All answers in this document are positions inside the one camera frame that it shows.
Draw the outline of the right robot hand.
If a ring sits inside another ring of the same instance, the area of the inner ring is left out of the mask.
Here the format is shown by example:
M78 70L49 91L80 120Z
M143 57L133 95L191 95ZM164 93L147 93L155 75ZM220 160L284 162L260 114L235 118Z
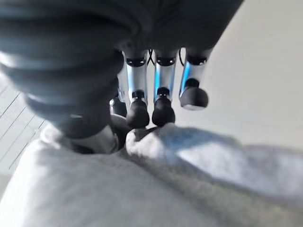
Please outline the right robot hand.
M35 114L72 145L95 153L123 146L131 129L175 121L179 99L205 108L210 54L240 0L3 0L0 70Z

